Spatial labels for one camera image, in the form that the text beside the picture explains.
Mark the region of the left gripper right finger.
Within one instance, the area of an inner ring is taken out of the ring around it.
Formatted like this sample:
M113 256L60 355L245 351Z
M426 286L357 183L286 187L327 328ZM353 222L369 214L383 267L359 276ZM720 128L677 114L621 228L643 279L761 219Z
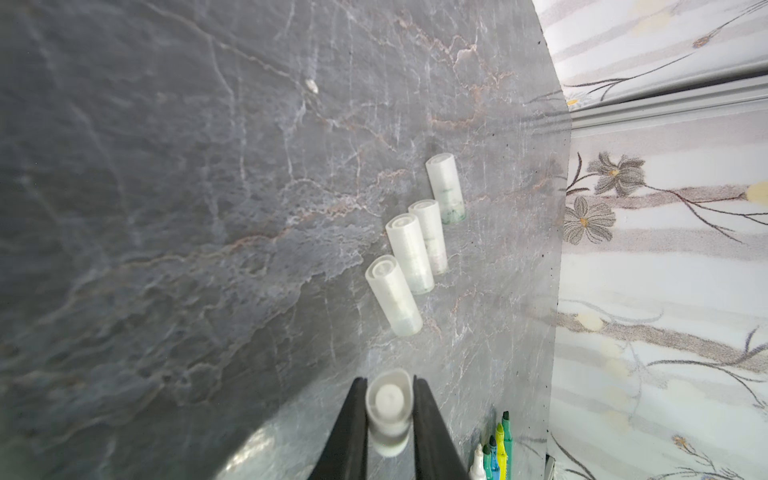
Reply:
M468 479L427 381L413 379L413 430L416 480Z

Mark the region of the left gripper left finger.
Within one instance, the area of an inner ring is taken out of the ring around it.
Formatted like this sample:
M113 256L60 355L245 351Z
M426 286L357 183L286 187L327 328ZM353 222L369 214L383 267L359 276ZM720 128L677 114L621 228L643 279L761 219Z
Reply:
M367 386L368 381L363 377L352 382L309 480L367 478Z

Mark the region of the black white pen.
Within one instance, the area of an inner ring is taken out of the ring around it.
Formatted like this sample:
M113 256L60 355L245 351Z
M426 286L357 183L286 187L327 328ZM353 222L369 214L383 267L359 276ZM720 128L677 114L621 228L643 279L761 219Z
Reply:
M473 452L473 460L469 468L469 478L471 480L486 480L486 471L484 468L484 451L482 444L478 444Z

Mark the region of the blue marker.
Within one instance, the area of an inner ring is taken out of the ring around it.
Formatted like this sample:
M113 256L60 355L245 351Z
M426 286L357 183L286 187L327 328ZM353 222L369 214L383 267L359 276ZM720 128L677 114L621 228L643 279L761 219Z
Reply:
M497 460L497 442L494 435L489 437L488 441L488 472L491 480L500 479L500 467Z

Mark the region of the yellow marker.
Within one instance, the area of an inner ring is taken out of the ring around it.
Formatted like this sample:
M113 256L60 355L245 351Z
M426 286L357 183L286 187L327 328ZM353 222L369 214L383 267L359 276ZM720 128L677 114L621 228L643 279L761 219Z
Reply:
M498 423L495 430L496 462L498 465L498 479L507 479L508 456L505 447L505 431L502 423Z

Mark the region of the light green marker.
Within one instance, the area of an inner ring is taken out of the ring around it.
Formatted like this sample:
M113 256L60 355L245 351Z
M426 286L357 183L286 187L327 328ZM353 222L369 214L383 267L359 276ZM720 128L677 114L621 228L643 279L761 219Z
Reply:
M501 421L502 429L503 429L503 443L504 443L504 449L506 453L506 466L505 466L505 479L510 480L512 479L512 469L513 469L513 460L514 460L514 448L513 448L513 437L511 433L511 421L510 421L510 412L504 411L502 413L502 421Z

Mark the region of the white pen cap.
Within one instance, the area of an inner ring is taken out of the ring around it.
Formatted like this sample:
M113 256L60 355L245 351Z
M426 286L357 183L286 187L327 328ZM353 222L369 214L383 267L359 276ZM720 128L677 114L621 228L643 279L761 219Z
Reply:
M404 369L385 371L368 385L365 407L369 440L377 454L394 458L405 450L413 405L412 377Z

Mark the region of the clear dark green cap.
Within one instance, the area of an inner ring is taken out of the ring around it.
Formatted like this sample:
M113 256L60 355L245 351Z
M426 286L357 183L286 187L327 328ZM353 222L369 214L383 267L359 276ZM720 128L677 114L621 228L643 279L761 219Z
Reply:
M383 255L375 259L367 268L365 278L397 336L412 336L421 331L421 314L394 256Z

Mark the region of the clear blue marker cap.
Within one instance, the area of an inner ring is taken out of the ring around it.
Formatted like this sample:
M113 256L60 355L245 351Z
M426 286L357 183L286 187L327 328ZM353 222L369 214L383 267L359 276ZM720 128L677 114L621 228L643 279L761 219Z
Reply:
M400 214L385 228L410 291L414 295L429 293L434 288L434 278L418 218L411 213Z

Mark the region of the clear yellow marker cap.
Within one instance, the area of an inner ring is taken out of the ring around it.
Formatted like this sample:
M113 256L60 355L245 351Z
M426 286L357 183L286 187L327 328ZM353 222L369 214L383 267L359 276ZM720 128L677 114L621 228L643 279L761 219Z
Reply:
M448 257L438 202L434 199L420 200L411 204L408 212L419 220L432 273L446 273Z

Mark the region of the clear green marker cap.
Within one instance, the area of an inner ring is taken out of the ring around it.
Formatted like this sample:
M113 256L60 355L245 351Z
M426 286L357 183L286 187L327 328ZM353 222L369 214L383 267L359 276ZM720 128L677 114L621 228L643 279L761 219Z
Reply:
M444 225L456 224L466 218L460 180L451 153L439 153L425 162L434 199L438 202Z

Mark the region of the dark green marker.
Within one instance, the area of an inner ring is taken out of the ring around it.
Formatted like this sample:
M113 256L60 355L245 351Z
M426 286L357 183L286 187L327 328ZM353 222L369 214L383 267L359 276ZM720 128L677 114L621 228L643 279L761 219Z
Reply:
M485 479L492 480L493 473L492 473L492 462L491 462L491 449L489 445L482 446L482 454L483 454L483 470L485 474Z

